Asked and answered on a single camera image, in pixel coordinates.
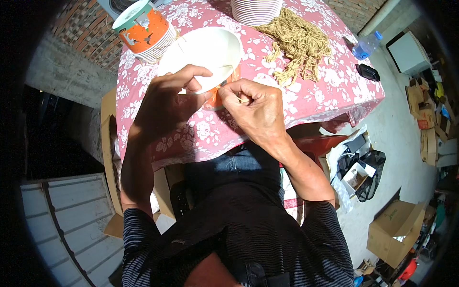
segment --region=left hand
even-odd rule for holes
[[[188,93],[201,90],[195,76],[210,77],[212,72],[189,64],[175,74],[167,73],[150,82],[131,127],[136,134],[140,132],[145,137],[147,144],[166,136],[181,123],[186,123],[212,96],[210,92],[179,95],[182,88]]]

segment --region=brick wall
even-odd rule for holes
[[[51,29],[91,62],[116,72],[123,43],[111,30],[112,25],[113,19],[96,0],[70,0]]]
[[[386,0],[324,0],[349,29],[357,34]]]

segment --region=black striped shirt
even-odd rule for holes
[[[212,252],[245,286],[255,284],[239,280],[241,264],[260,266],[266,278],[287,275],[290,286],[353,286],[335,209],[309,206],[300,227],[263,187],[237,183],[213,191],[163,235],[143,211],[127,209],[123,286],[182,286]]]

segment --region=tablecloth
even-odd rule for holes
[[[384,98],[379,82],[362,78],[355,68],[358,61],[346,46],[344,38],[356,39],[341,19],[320,0],[285,0],[291,9],[320,27],[328,35],[332,56],[319,65],[320,81],[300,78],[289,88],[280,87],[272,77],[288,60],[280,55],[275,62],[264,59],[271,52],[272,39],[242,25],[231,16],[229,0],[175,0],[163,8],[163,15],[181,35],[206,26],[225,27],[240,37],[244,56],[241,77],[280,88],[283,95],[285,127],[323,122],[345,114],[352,126],[358,124]],[[129,128],[142,103],[149,82],[157,74],[158,64],[140,63],[123,47],[117,82],[117,130],[124,158]],[[205,161],[243,143],[247,136],[226,109],[197,111],[183,127],[154,142],[153,169],[174,163]]]

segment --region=blue jeans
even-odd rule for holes
[[[273,198],[284,204],[279,162],[264,149],[248,141],[225,154],[205,162],[187,163],[185,181],[195,204],[199,204],[218,187],[233,184],[262,186]]]

